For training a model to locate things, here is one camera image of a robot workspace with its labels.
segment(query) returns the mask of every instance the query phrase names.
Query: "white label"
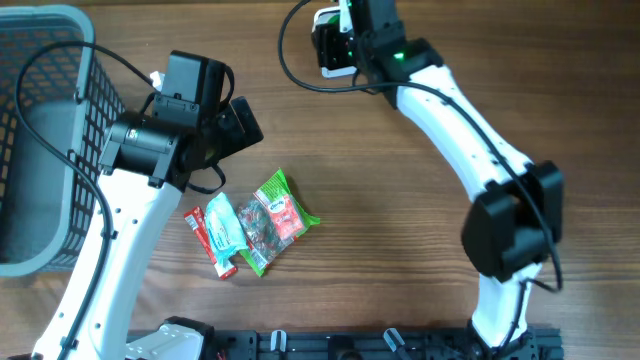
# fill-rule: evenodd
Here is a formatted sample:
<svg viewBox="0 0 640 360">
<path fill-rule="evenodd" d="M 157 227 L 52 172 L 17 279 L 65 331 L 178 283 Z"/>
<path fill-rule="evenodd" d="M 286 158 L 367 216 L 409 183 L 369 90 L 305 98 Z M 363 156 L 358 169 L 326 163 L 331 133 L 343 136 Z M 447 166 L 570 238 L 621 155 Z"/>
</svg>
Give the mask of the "white label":
<svg viewBox="0 0 640 360">
<path fill-rule="evenodd" d="M 256 191 L 254 193 L 254 195 L 256 196 L 256 198 L 258 199 L 258 201 L 260 201 L 262 203 L 262 205 L 264 205 L 265 207 L 271 205 L 271 201 L 269 201 L 269 198 L 267 197 L 267 195 L 264 193 L 264 191 L 258 189 L 258 191 Z"/>
<path fill-rule="evenodd" d="M 273 202 L 271 205 L 269 205 L 269 212 L 271 212 L 272 214 L 277 214 L 280 213 L 282 211 L 284 211 L 284 209 L 287 207 L 285 201 L 283 198 L 280 198 L 278 200 L 276 200 L 275 202 Z"/>
<path fill-rule="evenodd" d="M 196 221 L 196 218 L 193 217 L 193 215 L 187 216 L 186 220 L 189 226 L 191 226 L 191 230 L 195 231 L 198 228 L 198 222 Z"/>
<path fill-rule="evenodd" d="M 256 249 L 251 250 L 251 259 L 256 263 L 256 266 L 260 270 L 264 270 L 267 267 L 267 260 L 260 254 L 260 252 Z"/>
<path fill-rule="evenodd" d="M 231 261 L 229 261 L 229 259 L 227 259 L 227 260 L 216 263 L 214 267 L 216 269 L 216 272 L 218 273 L 218 276 L 222 277 L 224 276 L 224 274 L 233 270 L 234 265 L 231 263 Z"/>
</svg>

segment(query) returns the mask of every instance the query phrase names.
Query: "wooden table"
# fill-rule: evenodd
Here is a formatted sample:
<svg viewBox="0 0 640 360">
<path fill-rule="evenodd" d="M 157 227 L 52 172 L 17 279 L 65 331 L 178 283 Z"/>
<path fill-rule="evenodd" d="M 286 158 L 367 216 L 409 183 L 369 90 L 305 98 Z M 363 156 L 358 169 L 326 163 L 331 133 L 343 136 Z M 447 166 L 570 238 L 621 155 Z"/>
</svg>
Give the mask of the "wooden table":
<svg viewBox="0 0 640 360">
<path fill-rule="evenodd" d="M 410 37 L 424 36 L 466 95 L 512 144 L 566 175 L 566 290 L 535 290 L 528 320 L 562 329 L 567 358 L 640 355 L 640 7 L 632 2 L 399 1 Z M 314 2 L 287 34 L 287 61 L 325 83 L 309 41 Z M 305 91 L 283 74 L 276 35 L 292 2 L 84 6 L 98 43 L 145 73 L 180 49 L 225 61 L 265 140 L 222 162 L 239 204 L 278 167 L 324 223 L 258 278 L 219 281 L 182 213 L 209 197 L 187 192 L 146 273 L 131 327 L 171 315 L 220 329 L 384 329 L 464 326 L 477 272 L 460 244 L 469 202 L 430 141 L 378 96 Z M 128 106 L 148 90 L 105 60 Z M 333 85 L 344 84 L 335 81 Z M 214 184 L 207 172 L 195 182 Z M 551 266 L 541 277 L 552 281 Z M 29 352 L 68 274 L 0 280 L 0 355 Z"/>
</svg>

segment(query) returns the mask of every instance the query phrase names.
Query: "food packet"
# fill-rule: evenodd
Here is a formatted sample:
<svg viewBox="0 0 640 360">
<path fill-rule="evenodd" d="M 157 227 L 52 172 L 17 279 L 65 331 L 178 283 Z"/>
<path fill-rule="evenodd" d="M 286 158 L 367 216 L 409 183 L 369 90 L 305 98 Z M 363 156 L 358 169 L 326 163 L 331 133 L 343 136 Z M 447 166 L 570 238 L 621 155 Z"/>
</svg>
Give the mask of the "food packet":
<svg viewBox="0 0 640 360">
<path fill-rule="evenodd" d="M 281 169 L 238 209 L 238 219 L 249 240 L 249 250 L 240 254 L 258 276 L 297 237 L 320 223 L 300 207 Z"/>
<path fill-rule="evenodd" d="M 218 261 L 229 260 L 240 250 L 249 249 L 242 226 L 225 193 L 220 193 L 207 205 L 205 214 L 211 249 Z"/>
<path fill-rule="evenodd" d="M 202 211 L 200 206 L 196 206 L 191 211 L 185 213 L 184 219 L 187 221 L 189 226 L 191 226 L 191 229 L 196 234 L 198 240 L 200 240 L 200 244 L 202 244 L 204 251 L 209 256 L 209 259 L 211 259 L 220 279 L 225 280 L 238 272 L 238 268 L 235 267 L 230 260 L 219 262 L 215 255 L 213 255 L 213 250 L 211 249 L 211 244 L 209 242 L 209 233 L 207 232 L 207 226 L 204 221 L 204 211 Z"/>
</svg>

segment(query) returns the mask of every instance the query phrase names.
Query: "plastic wrapper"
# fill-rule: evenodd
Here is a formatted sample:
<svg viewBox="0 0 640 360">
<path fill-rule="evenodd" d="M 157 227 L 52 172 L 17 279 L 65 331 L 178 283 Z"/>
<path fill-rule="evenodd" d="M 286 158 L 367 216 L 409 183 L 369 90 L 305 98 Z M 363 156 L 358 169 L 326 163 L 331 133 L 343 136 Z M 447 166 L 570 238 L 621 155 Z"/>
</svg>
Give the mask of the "plastic wrapper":
<svg viewBox="0 0 640 360">
<path fill-rule="evenodd" d="M 262 185 L 237 213 L 250 248 L 240 253 L 259 276 L 297 237 L 320 223 L 319 218 L 307 214 L 295 201 L 282 170 Z"/>
<path fill-rule="evenodd" d="M 223 262 L 240 250 L 247 250 L 247 240 L 233 207 L 225 193 L 220 193 L 207 205 L 205 214 L 211 249 L 218 261 Z"/>
</svg>

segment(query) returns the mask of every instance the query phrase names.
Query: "plastic basket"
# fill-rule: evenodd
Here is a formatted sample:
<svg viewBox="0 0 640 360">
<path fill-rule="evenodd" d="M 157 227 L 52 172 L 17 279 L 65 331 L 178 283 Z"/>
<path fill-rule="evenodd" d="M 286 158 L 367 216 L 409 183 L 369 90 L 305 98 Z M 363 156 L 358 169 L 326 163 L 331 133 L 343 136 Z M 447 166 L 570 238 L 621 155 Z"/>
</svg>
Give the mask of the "plastic basket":
<svg viewBox="0 0 640 360">
<path fill-rule="evenodd" d="M 0 8 L 0 276 L 71 270 L 91 221 L 88 187 L 20 131 L 13 103 L 27 57 L 64 40 L 95 42 L 82 11 Z M 21 101 L 27 121 L 95 181 L 105 129 L 124 106 L 94 52 L 63 48 L 44 55 L 27 72 Z"/>
</svg>

